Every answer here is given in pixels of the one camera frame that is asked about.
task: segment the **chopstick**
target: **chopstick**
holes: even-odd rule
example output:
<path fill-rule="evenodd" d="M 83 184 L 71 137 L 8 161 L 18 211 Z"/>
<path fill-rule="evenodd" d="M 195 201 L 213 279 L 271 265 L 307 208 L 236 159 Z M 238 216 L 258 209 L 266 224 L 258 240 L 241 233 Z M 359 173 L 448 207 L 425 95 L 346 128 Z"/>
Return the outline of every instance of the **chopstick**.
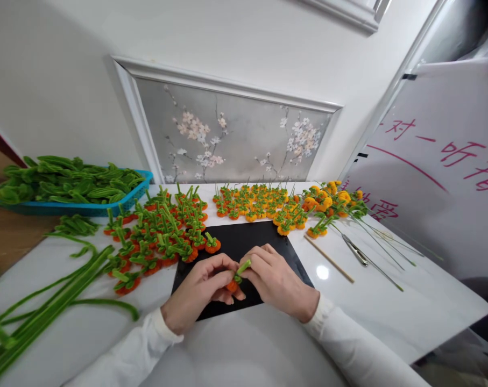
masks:
<path fill-rule="evenodd" d="M 319 248 L 319 246 L 318 246 L 318 245 L 316 245 L 316 244 L 315 244 L 315 243 L 312 241 L 312 239 L 310 239 L 310 237 L 309 237 L 307 234 L 305 234 L 305 239 L 306 239 L 307 241 L 309 241 L 309 242 L 310 242 L 310 244 L 311 244 L 312 246 L 314 246 L 314 247 L 315 247 L 315 249 L 316 249 L 318 252 L 320 252 L 320 253 L 321 253 L 321 255 L 322 255 L 323 257 L 325 257 L 325 258 L 328 260 L 328 262 L 330 262 L 330 263 L 331 263 L 331 264 L 332 264 L 332 265 L 333 265 L 333 266 L 334 266 L 334 267 L 335 267 L 335 268 L 336 268 L 336 269 L 339 271 L 339 273 L 341 273 L 341 274 L 342 274 L 342 275 L 343 275 L 343 276 L 344 276 L 344 277 L 345 277 L 345 278 L 346 278 L 346 279 L 347 279 L 349 282 L 351 282 L 351 283 L 354 283 L 354 282 L 355 282 L 355 280 L 354 280 L 353 278 L 351 278 L 351 277 L 350 277 L 350 275 L 349 275 L 348 273 L 346 273 L 346 272 L 345 272 L 345 271 L 344 271 L 344 270 L 343 270 L 343 269 L 342 269 L 342 268 L 341 268 L 341 267 L 340 267 L 340 266 L 339 266 L 337 263 L 335 263 L 335 261 L 334 261 L 332 258 L 330 258 L 330 257 L 329 257 L 329 256 L 328 256 L 328 255 L 327 255 L 327 254 L 326 254 L 326 253 L 323 251 L 323 250 L 321 250 L 321 249 Z"/>

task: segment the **hand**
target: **hand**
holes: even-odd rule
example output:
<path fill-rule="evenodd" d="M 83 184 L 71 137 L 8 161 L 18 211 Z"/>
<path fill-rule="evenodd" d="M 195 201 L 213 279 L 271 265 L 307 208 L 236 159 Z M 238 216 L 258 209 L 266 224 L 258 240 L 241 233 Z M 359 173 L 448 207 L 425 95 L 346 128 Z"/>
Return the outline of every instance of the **hand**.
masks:
<path fill-rule="evenodd" d="M 320 293 L 305 284 L 274 248 L 266 244 L 253 247 L 240 261 L 251 260 L 251 267 L 241 274 L 254 285 L 266 304 L 296 317 L 303 324 L 315 314 Z"/>
<path fill-rule="evenodd" d="M 161 307 L 167 327 L 177 335 L 184 334 L 210 301 L 233 304 L 235 301 L 231 293 L 224 287 L 231 282 L 237 270 L 238 263 L 226 254 L 199 261 Z M 238 300 L 245 298 L 241 290 L 233 296 Z"/>

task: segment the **blue basket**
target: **blue basket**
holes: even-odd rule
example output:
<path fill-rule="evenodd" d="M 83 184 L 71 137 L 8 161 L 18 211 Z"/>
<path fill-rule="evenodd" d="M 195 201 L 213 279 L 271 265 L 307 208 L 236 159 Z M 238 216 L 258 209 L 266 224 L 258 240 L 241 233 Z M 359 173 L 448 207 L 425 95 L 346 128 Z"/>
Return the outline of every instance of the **blue basket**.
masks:
<path fill-rule="evenodd" d="M 145 195 L 145 190 L 152 179 L 152 173 L 143 170 L 137 170 L 142 177 L 145 178 L 138 184 L 131 192 L 129 192 L 122 200 L 112 204 L 82 204 L 82 203 L 43 203 L 43 202 L 25 202 L 14 206 L 3 206 L 8 210 L 23 214 L 23 215 L 41 215 L 41 216 L 60 216 L 60 215 L 74 215 L 80 214 L 86 217 L 106 217 L 108 216 L 108 208 L 113 211 L 113 216 L 120 214 L 118 203 L 120 203 L 124 211 L 130 210 L 135 204 L 135 198 L 139 199 Z"/>

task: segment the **white sleeve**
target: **white sleeve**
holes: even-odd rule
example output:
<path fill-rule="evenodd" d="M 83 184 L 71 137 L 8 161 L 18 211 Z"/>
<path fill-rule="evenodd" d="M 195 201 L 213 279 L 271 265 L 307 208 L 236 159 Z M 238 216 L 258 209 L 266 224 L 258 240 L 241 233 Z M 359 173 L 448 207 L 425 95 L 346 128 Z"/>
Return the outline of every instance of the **white sleeve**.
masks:
<path fill-rule="evenodd" d="M 145 317 L 117 345 L 99 357 L 66 387 L 138 386 L 151 373 L 166 349 L 183 341 L 165 324 L 161 308 Z"/>
<path fill-rule="evenodd" d="M 409 365 L 322 295 L 304 324 L 348 381 L 359 387 L 429 387 Z"/>

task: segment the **black board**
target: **black board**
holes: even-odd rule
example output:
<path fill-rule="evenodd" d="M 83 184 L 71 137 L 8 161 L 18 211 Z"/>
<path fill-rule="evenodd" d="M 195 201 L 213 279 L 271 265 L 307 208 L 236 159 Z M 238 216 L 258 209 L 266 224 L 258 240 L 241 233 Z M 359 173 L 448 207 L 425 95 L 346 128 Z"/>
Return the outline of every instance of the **black board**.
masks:
<path fill-rule="evenodd" d="M 277 227 L 274 226 L 272 221 L 212 226 L 207 227 L 205 231 L 209 232 L 212 237 L 216 237 L 221 241 L 222 247 L 217 254 L 226 253 L 237 262 L 240 262 L 240 259 L 254 246 L 263 246 L 264 244 L 269 243 L 285 258 L 288 265 L 303 282 L 312 288 L 314 287 L 290 241 L 286 236 L 278 234 Z M 193 263 L 179 261 L 178 269 L 175 273 L 172 293 L 179 287 L 188 273 L 190 273 L 195 263 L 209 257 L 211 257 L 211 254 L 202 250 L 199 252 L 198 258 Z M 218 316 L 219 314 L 229 313 L 263 303 L 258 291 L 254 288 L 251 282 L 247 280 L 242 281 L 241 289 L 246 295 L 245 300 L 235 300 L 233 305 L 226 305 L 222 302 L 211 302 L 204 308 L 197 320 L 204 320 L 213 316 Z"/>

